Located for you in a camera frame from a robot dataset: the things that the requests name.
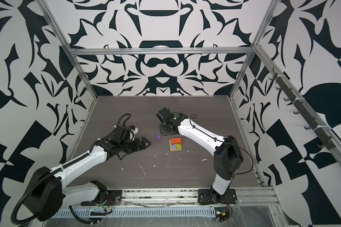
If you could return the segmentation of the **natural wood block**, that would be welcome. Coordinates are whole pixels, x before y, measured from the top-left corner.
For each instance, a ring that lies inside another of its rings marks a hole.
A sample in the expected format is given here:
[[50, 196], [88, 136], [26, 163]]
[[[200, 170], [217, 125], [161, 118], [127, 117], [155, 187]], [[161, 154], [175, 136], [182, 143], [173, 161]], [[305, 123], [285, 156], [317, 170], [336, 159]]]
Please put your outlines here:
[[176, 149], [172, 149], [172, 145], [171, 145], [171, 140], [169, 140], [169, 145], [170, 145], [170, 151], [181, 151], [181, 150], [176, 150]]

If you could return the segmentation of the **orange wood block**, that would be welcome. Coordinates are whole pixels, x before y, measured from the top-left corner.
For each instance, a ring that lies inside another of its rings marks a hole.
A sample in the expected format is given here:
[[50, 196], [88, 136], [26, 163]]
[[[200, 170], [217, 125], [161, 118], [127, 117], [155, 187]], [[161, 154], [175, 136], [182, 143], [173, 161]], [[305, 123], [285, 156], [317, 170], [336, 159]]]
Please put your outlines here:
[[170, 140], [170, 142], [171, 142], [171, 145], [172, 145], [172, 146], [175, 145], [175, 144], [181, 145], [181, 138], [172, 138], [172, 139]]

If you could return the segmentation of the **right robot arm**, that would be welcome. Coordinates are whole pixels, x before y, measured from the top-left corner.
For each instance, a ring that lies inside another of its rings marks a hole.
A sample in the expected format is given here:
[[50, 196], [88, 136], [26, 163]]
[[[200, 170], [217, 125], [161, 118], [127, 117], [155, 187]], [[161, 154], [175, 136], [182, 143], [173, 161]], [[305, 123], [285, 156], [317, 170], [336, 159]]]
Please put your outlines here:
[[181, 135], [187, 137], [213, 156], [213, 168], [216, 172], [211, 186], [211, 193], [219, 197], [226, 194], [232, 179], [243, 163], [243, 155], [236, 139], [212, 133], [201, 127], [183, 113], [172, 113], [164, 107], [157, 114], [161, 121], [160, 133], [166, 135]]

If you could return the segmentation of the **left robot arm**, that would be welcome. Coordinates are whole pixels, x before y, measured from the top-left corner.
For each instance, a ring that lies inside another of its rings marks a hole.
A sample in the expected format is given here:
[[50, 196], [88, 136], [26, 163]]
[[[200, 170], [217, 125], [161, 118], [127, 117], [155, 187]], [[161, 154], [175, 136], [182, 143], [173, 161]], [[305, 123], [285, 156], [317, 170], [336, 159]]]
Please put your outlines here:
[[53, 168], [42, 167], [32, 176], [18, 206], [24, 205], [33, 218], [45, 221], [61, 208], [79, 203], [103, 204], [108, 196], [107, 187], [97, 180], [69, 186], [91, 168], [119, 153], [130, 155], [147, 149], [151, 142], [145, 137], [137, 138], [135, 126], [117, 126], [105, 138], [96, 140], [82, 155]]

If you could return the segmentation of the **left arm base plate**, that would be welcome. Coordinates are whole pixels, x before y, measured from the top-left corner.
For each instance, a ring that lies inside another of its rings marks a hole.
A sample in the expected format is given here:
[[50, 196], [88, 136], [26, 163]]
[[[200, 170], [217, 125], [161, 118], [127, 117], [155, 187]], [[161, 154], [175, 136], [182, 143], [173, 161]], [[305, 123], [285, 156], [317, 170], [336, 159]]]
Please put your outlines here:
[[122, 193], [122, 190], [100, 190], [94, 200], [84, 201], [81, 203], [81, 206], [95, 206], [97, 204], [112, 206], [118, 201], [121, 201]]

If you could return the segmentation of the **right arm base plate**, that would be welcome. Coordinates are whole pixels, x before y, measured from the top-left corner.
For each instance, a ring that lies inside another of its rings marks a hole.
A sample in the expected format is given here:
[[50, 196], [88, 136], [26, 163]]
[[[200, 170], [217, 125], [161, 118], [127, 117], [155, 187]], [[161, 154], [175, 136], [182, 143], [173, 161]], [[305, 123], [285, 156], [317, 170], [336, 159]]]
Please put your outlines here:
[[238, 198], [235, 189], [227, 189], [223, 195], [214, 189], [198, 189], [198, 203], [200, 205], [236, 204]]

